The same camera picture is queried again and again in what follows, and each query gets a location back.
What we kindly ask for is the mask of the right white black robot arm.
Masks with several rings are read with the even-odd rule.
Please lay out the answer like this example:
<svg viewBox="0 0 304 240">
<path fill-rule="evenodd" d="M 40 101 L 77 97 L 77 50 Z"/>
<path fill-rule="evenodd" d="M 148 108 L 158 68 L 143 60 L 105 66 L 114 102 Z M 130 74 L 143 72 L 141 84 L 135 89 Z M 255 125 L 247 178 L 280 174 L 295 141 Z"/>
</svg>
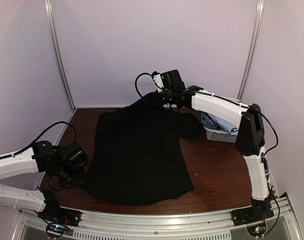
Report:
<svg viewBox="0 0 304 240">
<path fill-rule="evenodd" d="M 163 104 L 211 114 L 238 128 L 236 149 L 246 162 L 251 182 L 248 216 L 253 221 L 260 220 L 271 209 L 273 199 L 260 107 L 236 102 L 195 85 L 186 87 L 176 69 L 163 73 L 155 71 L 151 75 Z"/>
</svg>

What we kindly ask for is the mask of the black long sleeve shirt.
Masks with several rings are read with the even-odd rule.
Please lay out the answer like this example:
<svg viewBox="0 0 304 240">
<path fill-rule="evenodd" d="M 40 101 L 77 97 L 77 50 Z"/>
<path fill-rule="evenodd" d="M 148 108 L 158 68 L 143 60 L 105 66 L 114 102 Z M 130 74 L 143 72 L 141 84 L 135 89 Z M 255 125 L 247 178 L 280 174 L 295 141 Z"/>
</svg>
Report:
<svg viewBox="0 0 304 240">
<path fill-rule="evenodd" d="M 109 204 L 149 206 L 193 191 L 181 138 L 200 134 L 188 112 L 166 110 L 156 92 L 98 117 L 94 152 L 81 188 Z"/>
</svg>

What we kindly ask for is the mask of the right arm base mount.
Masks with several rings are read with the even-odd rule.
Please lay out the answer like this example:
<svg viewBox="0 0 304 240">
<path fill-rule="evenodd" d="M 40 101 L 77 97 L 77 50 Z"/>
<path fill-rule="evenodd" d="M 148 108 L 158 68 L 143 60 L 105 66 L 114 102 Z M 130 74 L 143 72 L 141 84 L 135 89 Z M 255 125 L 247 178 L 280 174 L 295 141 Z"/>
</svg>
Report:
<svg viewBox="0 0 304 240">
<path fill-rule="evenodd" d="M 274 216 L 274 211 L 270 207 L 266 210 L 262 210 L 250 206 L 233 210 L 231 216 L 234 226 L 241 226 L 262 222 L 267 218 L 271 218 Z"/>
</svg>

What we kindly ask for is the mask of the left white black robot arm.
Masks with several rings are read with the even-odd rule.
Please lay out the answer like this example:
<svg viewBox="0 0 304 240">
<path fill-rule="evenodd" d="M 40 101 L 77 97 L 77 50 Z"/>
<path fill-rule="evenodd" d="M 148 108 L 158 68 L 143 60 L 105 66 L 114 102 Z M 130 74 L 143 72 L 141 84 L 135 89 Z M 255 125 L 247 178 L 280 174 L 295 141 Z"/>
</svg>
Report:
<svg viewBox="0 0 304 240">
<path fill-rule="evenodd" d="M 46 173 L 58 178 L 60 189 L 75 188 L 84 184 L 87 162 L 87 154 L 76 141 L 66 146 L 39 141 L 17 152 L 0 155 L 0 180 Z M 0 205 L 43 213 L 53 222 L 64 218 L 64 211 L 51 190 L 26 190 L 0 183 Z"/>
</svg>

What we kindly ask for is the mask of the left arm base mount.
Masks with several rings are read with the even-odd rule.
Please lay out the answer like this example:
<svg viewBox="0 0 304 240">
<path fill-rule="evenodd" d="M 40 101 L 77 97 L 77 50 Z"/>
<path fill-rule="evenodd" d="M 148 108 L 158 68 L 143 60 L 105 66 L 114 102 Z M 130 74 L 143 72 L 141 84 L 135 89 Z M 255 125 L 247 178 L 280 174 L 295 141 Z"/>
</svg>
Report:
<svg viewBox="0 0 304 240">
<path fill-rule="evenodd" d="M 38 212 L 41 218 L 62 225 L 79 226 L 80 211 L 61 207 L 55 193 L 51 190 L 41 190 L 40 192 L 44 196 L 45 203 L 44 209 Z"/>
</svg>

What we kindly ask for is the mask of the white perforated plastic basket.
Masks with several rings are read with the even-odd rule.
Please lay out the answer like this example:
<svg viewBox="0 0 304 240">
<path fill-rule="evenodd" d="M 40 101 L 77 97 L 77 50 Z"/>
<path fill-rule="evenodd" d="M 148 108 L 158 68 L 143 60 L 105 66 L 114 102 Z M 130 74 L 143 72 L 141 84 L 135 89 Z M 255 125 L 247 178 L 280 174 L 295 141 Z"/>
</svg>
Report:
<svg viewBox="0 0 304 240">
<path fill-rule="evenodd" d="M 235 144 L 237 141 L 238 135 L 231 135 L 224 130 L 213 130 L 207 127 L 203 127 L 206 133 L 206 139 L 209 141 L 217 141 L 217 142 L 224 142 L 224 143 L 233 143 Z"/>
</svg>

